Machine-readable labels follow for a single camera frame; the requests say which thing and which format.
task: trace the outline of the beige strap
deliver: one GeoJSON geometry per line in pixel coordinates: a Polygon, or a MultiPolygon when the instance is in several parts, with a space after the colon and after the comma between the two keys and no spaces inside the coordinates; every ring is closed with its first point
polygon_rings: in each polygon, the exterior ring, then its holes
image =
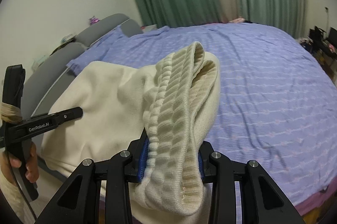
{"type": "Polygon", "coordinates": [[[4,122],[17,124],[22,120],[20,108],[4,103],[1,103],[1,119],[4,122]]]}

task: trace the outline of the silver bolt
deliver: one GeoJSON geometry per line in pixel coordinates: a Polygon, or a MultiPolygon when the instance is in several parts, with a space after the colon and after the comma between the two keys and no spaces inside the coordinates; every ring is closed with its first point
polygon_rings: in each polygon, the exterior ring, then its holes
{"type": "Polygon", "coordinates": [[[87,159],[85,159],[85,160],[82,161],[82,164],[83,164],[84,166],[90,166],[91,163],[92,163],[92,160],[89,159],[89,158],[87,158],[87,159]]]}
{"type": "Polygon", "coordinates": [[[124,151],[121,151],[120,155],[123,158],[127,158],[130,155],[130,152],[128,150],[124,150],[124,151]]]}
{"type": "Polygon", "coordinates": [[[252,167],[257,167],[258,166],[258,162],[256,160],[251,160],[249,162],[249,165],[252,166],[252,167]]]}
{"type": "Polygon", "coordinates": [[[213,152],[212,153],[212,157],[213,158],[220,158],[221,157],[221,153],[219,153],[219,152],[213,152]]]}

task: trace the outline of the logo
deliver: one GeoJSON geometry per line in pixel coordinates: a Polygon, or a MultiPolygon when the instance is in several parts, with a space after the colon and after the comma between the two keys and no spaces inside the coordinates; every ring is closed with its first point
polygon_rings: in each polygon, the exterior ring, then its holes
{"type": "Polygon", "coordinates": [[[41,128],[44,128],[44,127],[47,127],[47,126],[49,126],[49,122],[47,122],[45,124],[42,124],[42,125],[39,125],[39,126],[35,126],[33,128],[29,128],[28,131],[33,132],[35,130],[38,130],[38,129],[41,129],[41,128]]]}

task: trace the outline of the blue bedsheet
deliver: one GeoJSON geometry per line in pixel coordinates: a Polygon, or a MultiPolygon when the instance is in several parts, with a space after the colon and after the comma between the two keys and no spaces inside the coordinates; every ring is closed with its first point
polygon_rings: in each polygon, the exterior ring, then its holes
{"type": "Polygon", "coordinates": [[[139,68],[194,41],[221,63],[220,107],[207,136],[213,148],[232,160],[259,161],[294,205],[327,186],[337,175],[337,89],[277,28],[163,27],[127,38],[118,27],[68,66],[76,74],[95,60],[139,68]]]}

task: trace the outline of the person's arm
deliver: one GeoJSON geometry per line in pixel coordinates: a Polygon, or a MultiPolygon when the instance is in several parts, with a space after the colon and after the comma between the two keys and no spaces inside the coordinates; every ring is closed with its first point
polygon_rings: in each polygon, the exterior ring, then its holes
{"type": "MultiPolygon", "coordinates": [[[[37,155],[36,155],[36,146],[32,143],[30,150],[31,157],[27,161],[26,168],[27,173],[26,177],[31,182],[34,183],[39,177],[39,171],[37,166],[37,155]]],[[[21,161],[9,155],[9,160],[13,168],[19,168],[21,166],[21,161]]],[[[7,156],[5,152],[0,154],[0,188],[7,199],[8,204],[12,207],[13,211],[23,222],[24,220],[24,200],[15,185],[15,181],[12,177],[11,170],[9,168],[7,156]]]]}

